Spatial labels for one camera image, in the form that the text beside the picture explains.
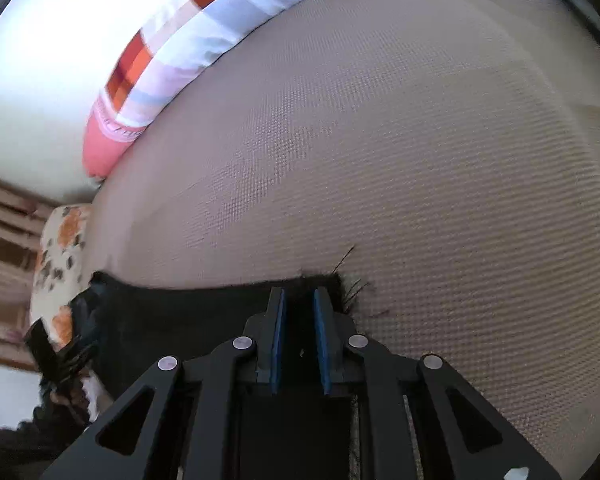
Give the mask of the beige woven bed mat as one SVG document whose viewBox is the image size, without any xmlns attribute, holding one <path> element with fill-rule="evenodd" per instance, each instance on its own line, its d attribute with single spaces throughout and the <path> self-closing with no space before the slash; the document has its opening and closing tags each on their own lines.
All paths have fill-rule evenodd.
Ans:
<svg viewBox="0 0 600 480">
<path fill-rule="evenodd" d="M 86 272 L 338 270 L 577 479 L 600 454 L 600 45 L 562 0 L 306 0 L 186 87 L 97 193 Z"/>
</svg>

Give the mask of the floral orange pillow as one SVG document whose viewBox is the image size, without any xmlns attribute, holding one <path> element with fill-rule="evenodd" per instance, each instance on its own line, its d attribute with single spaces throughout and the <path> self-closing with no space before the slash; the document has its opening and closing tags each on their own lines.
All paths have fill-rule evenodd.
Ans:
<svg viewBox="0 0 600 480">
<path fill-rule="evenodd" d="M 60 206 L 43 226 L 36 257 L 24 343 L 41 374 L 41 388 L 67 400 L 84 394 L 83 411 L 74 416 L 94 422 L 111 405 L 110 395 L 93 370 L 99 338 L 99 296 L 88 287 L 84 270 L 86 228 L 92 207 Z"/>
</svg>

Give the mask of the black denim pants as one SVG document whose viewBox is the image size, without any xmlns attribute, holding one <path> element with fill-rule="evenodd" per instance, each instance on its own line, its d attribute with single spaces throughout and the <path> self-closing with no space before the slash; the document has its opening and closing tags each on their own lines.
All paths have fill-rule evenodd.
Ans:
<svg viewBox="0 0 600 480">
<path fill-rule="evenodd" d="M 352 472 L 355 408 L 349 393 L 326 394 L 317 359 L 314 292 L 326 289 L 332 310 L 346 317 L 337 273 L 189 290 L 136 287 L 98 272 L 90 289 L 102 330 L 93 365 L 114 405 L 164 356 L 183 362 L 208 356 L 242 336 L 268 308 L 272 289 L 285 292 L 280 328 L 278 438 L 268 454 L 270 479 L 347 479 Z"/>
</svg>

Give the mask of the pink striped pillow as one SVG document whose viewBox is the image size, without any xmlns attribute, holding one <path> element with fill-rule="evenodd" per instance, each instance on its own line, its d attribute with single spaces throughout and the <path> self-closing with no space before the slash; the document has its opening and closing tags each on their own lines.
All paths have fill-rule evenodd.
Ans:
<svg viewBox="0 0 600 480">
<path fill-rule="evenodd" d="M 250 32 L 303 0 L 173 0 L 126 45 L 88 116 L 86 174 L 105 179 L 162 110 Z"/>
</svg>

